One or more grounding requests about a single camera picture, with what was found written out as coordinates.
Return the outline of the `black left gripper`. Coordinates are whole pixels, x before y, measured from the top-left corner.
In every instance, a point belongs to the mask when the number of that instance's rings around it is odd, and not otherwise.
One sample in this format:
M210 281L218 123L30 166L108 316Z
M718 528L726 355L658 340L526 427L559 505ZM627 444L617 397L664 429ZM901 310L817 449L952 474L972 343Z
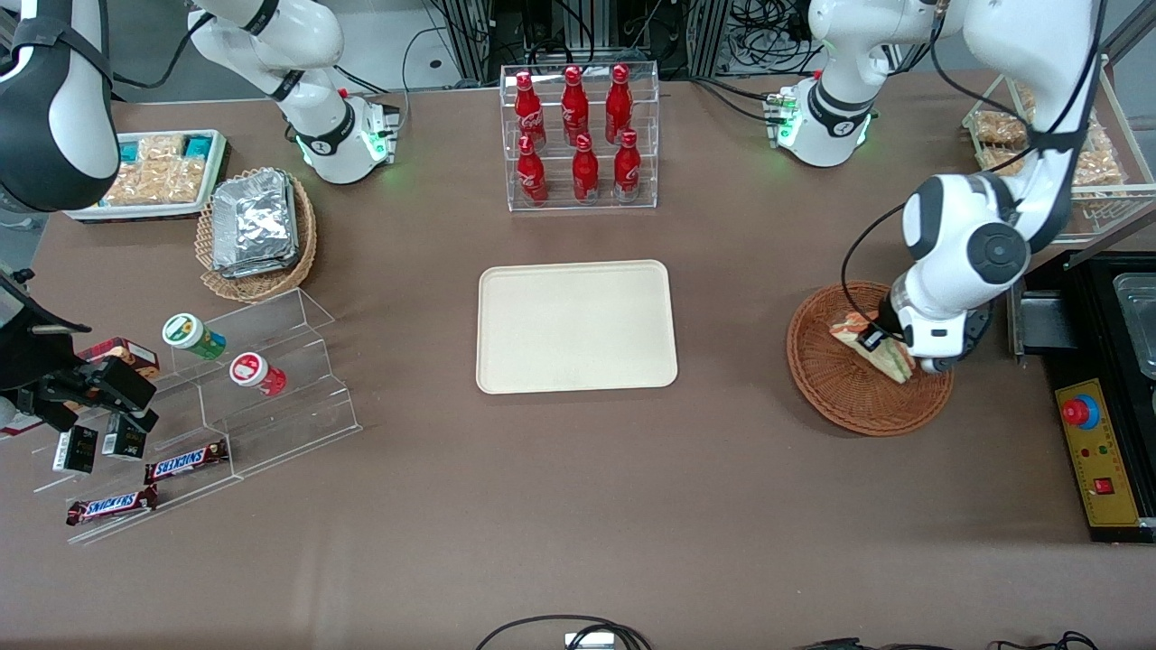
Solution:
M963 338L965 344L963 345L961 359L968 359L972 350L975 350L975 347L983 340L983 337L985 337L992 324L993 316L994 305L980 306L966 313L965 337ZM874 350L879 350L880 345L891 339L891 333L884 328L879 328L879 325L866 325L864 326L864 331L855 337L855 344L862 350L870 354Z

